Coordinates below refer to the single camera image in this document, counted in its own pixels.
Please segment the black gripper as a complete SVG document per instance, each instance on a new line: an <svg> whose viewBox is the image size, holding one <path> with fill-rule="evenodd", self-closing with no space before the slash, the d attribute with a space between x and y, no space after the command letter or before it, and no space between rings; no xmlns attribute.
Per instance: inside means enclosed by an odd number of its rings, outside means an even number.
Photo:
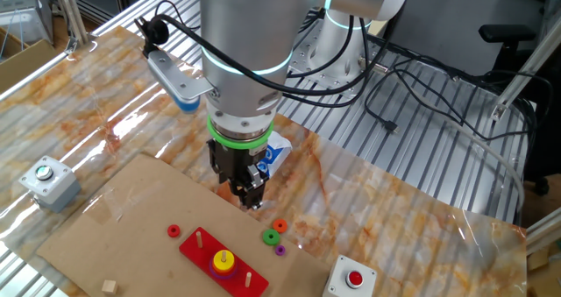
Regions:
<svg viewBox="0 0 561 297"><path fill-rule="evenodd" d="M235 149L210 139L207 146L210 165L220 181L228 181L231 193L237 196L242 206L260 208L269 179L268 174L258 168L258 163L266 156L266 144L252 149Z"/></svg>

